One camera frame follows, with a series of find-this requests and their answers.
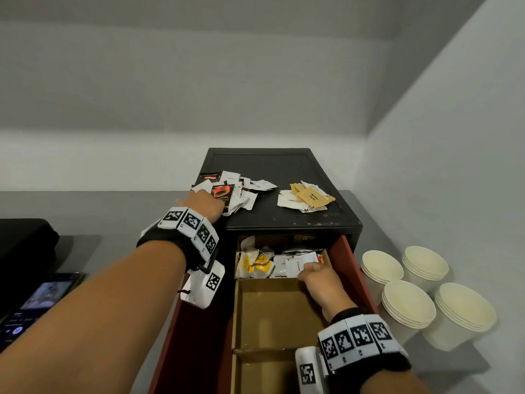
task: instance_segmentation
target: open drawer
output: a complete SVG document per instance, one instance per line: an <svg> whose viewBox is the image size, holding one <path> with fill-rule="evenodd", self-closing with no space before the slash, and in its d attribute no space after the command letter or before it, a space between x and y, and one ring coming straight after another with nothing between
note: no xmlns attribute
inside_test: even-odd
<svg viewBox="0 0 525 394"><path fill-rule="evenodd" d="M201 310L187 303L182 303L180 300L177 301L161 357L150 386L150 394L172 392L229 394L232 387L233 367L239 367L240 374L234 374L234 379L239 379L241 386L243 385L242 373L245 370L250 369L250 372L255 374L259 373L259 370L262 373L263 370L267 370L266 368L274 368L276 364L273 363L282 362L282 364L279 365L282 366L283 373L286 373L294 359L290 357L289 354L287 355L286 351L292 354L296 347L315 345L317 342L317 332L322 330L326 324L320 313L310 314L308 323L305 324L304 327L297 325L297 328L304 329L303 338L276 337L274 335L274 340L266 337L266 339L260 341L261 339L259 339L258 333L255 333L252 337L246 336L246 340L244 340L244 333L236 331L236 337L239 339L239 342L233 343L236 286L236 281L233 279L233 276L238 240L235 237L224 242L226 243L221 247L218 259L221 262L224 261L226 275L211 305L207 309ZM338 273L339 278L341 278L345 291L356 304L377 313L377 308L373 304L370 293L364 284L363 277L355 262L346 237L328 238L326 240L326 249L330 263ZM285 299L285 302L293 301L296 304L300 304L301 307L315 307L315 304L312 305L309 303L311 300L309 300L303 292L295 290L296 287L294 285L298 284L296 279L259 279L259 281L271 280L290 280L295 282L294 284L289 284L288 299ZM277 293L277 291L272 292L272 285L274 284L269 283L266 285L267 293L270 293L268 295L270 302L275 301L275 299L272 300L272 297L277 296L272 294ZM261 309L261 313L264 312L271 313L271 309ZM291 324L297 323L293 320L291 313L288 317L288 322ZM244 330L244 332L250 329L259 329L260 327L264 327L264 324L265 322L263 320L256 321L253 319L252 322L248 320L245 326L247 330ZM235 326L235 329L237 329L238 321L235 321ZM291 344L287 344L287 347L292 348L286 349L285 352L281 353L279 356L282 356L282 360L279 360L280 358L276 359L274 357L275 353L273 351L276 350L274 344L279 346L281 340L288 340L287 342ZM246 349L253 346L253 344L259 343L259 348L256 347L257 354L247 354L246 352L241 354L238 350L242 350L242 346L241 348L235 348L235 344L241 345L244 341L247 344L245 346ZM258 357L259 365L251 364L249 361L245 362L245 360L251 359L250 357Z"/></svg>

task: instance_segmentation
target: black cabinet top surface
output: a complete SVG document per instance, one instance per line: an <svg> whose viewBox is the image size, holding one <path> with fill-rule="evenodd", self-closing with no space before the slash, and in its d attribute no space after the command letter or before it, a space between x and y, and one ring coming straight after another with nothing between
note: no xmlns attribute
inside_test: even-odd
<svg viewBox="0 0 525 394"><path fill-rule="evenodd" d="M240 173L252 180L266 179L279 186L259 192L251 211L242 208L227 217L228 231L264 231L276 235L325 231L358 234L362 231L361 222L309 148L210 148L200 171L223 170ZM301 180L318 185L336 201L327 206L328 210L314 213L277 206L279 190L289 190L290 184Z"/></svg>

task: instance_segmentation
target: gray table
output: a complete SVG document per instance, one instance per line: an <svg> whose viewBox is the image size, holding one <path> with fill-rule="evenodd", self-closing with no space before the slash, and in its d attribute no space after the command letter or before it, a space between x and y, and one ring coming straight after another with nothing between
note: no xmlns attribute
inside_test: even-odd
<svg viewBox="0 0 525 394"><path fill-rule="evenodd" d="M135 247L139 232L160 217L176 198L186 192L0 192L0 218L44 218L61 235L57 245L59 271L93 274L112 264ZM350 191L342 196L363 223L355 249L360 262L365 251L385 251L397 259L401 252L379 228ZM167 334L170 312L155 344L137 375L132 394L148 392L151 378ZM407 344L415 371L434 393L483 392L465 377L486 371L490 366L468 343L452 352L430 346L421 334Z"/></svg>

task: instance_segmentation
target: wristband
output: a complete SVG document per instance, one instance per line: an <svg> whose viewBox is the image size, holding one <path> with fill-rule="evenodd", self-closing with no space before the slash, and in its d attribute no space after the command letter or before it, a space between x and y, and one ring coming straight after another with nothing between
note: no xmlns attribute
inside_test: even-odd
<svg viewBox="0 0 525 394"><path fill-rule="evenodd" d="M329 374L339 378L351 373L356 390L380 370L411 368L406 351L384 320L376 314L363 315L358 308L337 314L318 338Z"/></svg>
<svg viewBox="0 0 525 394"><path fill-rule="evenodd" d="M208 219L188 207L172 207L142 232L137 247L148 241L169 241L186 257L186 270L209 274L218 252L219 236Z"/></svg>

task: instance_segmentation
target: phone screen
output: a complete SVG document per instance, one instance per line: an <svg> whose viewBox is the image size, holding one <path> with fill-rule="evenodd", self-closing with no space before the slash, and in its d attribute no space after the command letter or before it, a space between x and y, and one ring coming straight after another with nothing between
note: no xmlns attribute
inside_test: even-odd
<svg viewBox="0 0 525 394"><path fill-rule="evenodd" d="M80 273L55 274L41 283L23 305L0 324L0 352L57 304L81 278L83 274Z"/></svg>

